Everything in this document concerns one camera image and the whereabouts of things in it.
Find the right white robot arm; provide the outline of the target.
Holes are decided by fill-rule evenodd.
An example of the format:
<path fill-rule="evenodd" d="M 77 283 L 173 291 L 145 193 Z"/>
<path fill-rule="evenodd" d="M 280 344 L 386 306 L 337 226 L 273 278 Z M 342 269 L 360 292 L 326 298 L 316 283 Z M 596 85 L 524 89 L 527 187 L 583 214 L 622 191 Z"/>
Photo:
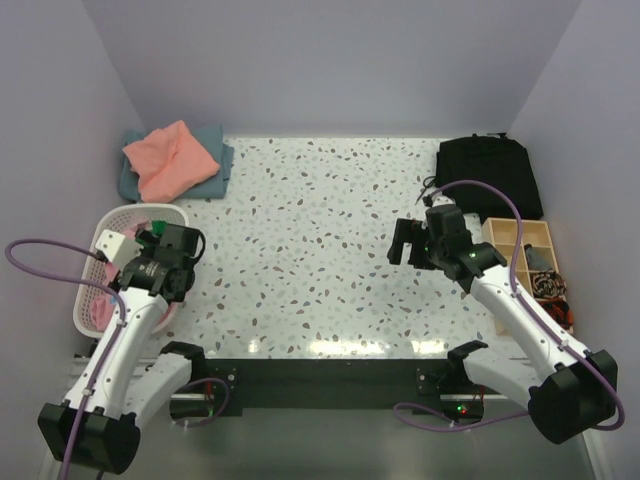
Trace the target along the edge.
<path fill-rule="evenodd" d="M 506 396 L 554 444 L 622 419 L 614 358 L 592 352 L 550 317 L 492 244 L 473 241 L 458 207 L 433 207 L 423 221 L 397 220 L 390 264 L 400 264 L 405 248 L 411 266 L 443 272 L 489 310 L 529 361 L 522 365 L 470 341 L 448 351 L 443 384 L 459 393 L 482 385 Z"/>

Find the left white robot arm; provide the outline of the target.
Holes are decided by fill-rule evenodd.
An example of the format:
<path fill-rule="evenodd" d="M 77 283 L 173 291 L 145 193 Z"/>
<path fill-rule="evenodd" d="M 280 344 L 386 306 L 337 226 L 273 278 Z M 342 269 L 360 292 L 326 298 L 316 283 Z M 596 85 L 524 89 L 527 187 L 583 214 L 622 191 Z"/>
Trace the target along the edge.
<path fill-rule="evenodd" d="M 196 392 L 205 385 L 204 351 L 184 342 L 167 344 L 139 382 L 131 382 L 158 322 L 193 287 L 205 248 L 200 230 L 176 224 L 159 234 L 141 229 L 129 238 L 105 230 L 98 237 L 96 258 L 119 273 L 107 287 L 116 306 L 76 383 L 60 404 L 45 404 L 38 417 L 61 463 L 59 478 L 67 478 L 72 465 L 123 473 L 136 455 L 144 423 L 179 388 Z"/>

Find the pink t shirt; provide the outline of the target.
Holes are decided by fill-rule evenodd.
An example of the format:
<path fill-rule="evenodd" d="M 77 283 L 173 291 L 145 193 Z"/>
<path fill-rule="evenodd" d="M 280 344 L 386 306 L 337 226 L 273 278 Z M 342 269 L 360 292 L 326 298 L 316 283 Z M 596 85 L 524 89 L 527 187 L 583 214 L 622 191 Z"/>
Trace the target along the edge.
<path fill-rule="evenodd" d="M 122 231 L 122 234 L 129 239 L 134 239 L 139 228 L 146 228 L 148 226 L 148 222 L 130 225 Z M 107 262 L 104 266 L 104 272 L 105 280 L 103 281 L 103 284 L 108 285 L 116 278 L 119 270 L 110 262 Z M 101 293 L 92 301 L 90 306 L 90 319 L 97 332 L 103 332 L 106 329 L 116 305 L 116 300 L 107 293 Z M 164 327 L 168 322 L 172 320 L 172 318 L 175 316 L 175 309 L 175 305 L 169 306 L 165 315 L 160 319 L 158 328 Z"/>

